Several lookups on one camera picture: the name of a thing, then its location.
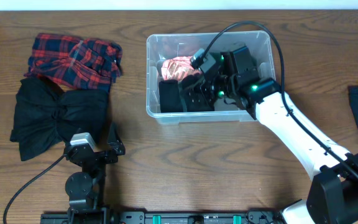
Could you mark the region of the clear plastic storage bin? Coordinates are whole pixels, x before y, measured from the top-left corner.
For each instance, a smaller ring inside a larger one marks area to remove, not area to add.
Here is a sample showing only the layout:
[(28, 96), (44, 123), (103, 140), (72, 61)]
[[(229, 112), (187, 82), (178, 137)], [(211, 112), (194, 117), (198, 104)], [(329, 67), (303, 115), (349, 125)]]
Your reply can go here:
[[(205, 49), (216, 36), (215, 33), (153, 34), (146, 41), (147, 84), (145, 109), (149, 116), (161, 124), (215, 121), (252, 121), (245, 110), (224, 103), (220, 99), (214, 104), (214, 111), (162, 113), (158, 84), (163, 81), (161, 67), (164, 61), (175, 57), (192, 56), (200, 48)], [(262, 30), (227, 32), (219, 37), (210, 52), (228, 52), (248, 46), (261, 78), (275, 79), (272, 46), (269, 35)]]

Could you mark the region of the pink printed shirt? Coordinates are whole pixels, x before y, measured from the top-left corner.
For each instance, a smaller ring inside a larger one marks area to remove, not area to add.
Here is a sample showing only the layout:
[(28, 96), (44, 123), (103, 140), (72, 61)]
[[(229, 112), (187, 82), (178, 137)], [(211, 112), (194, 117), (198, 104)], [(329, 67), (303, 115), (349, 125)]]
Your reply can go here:
[(191, 57), (175, 57), (163, 62), (161, 76), (164, 80), (182, 81), (189, 75), (201, 75), (202, 71), (191, 66)]

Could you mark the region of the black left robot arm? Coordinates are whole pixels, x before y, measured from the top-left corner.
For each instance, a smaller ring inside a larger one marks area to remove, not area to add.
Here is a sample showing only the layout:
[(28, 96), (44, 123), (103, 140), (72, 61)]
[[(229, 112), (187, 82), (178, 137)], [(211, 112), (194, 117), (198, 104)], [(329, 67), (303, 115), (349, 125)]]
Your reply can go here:
[(78, 133), (65, 146), (66, 160), (81, 167), (65, 184), (70, 205), (68, 223), (111, 223), (110, 208), (103, 202), (106, 166), (126, 153), (114, 123), (110, 125), (107, 144), (108, 150), (95, 152), (96, 143), (90, 133)]

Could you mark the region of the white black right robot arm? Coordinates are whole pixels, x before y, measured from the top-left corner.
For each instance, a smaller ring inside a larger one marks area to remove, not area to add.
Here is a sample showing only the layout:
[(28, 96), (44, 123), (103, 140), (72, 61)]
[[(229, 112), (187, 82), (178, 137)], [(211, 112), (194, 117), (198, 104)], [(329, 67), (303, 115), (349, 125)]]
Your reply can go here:
[(271, 130), (295, 155), (311, 179), (306, 200), (280, 212), (282, 223), (354, 223), (358, 221), (358, 153), (352, 154), (317, 128), (292, 102), (283, 85), (258, 74), (247, 47), (232, 52), (199, 50), (190, 65), (197, 77), (181, 82), (187, 111), (230, 99)]

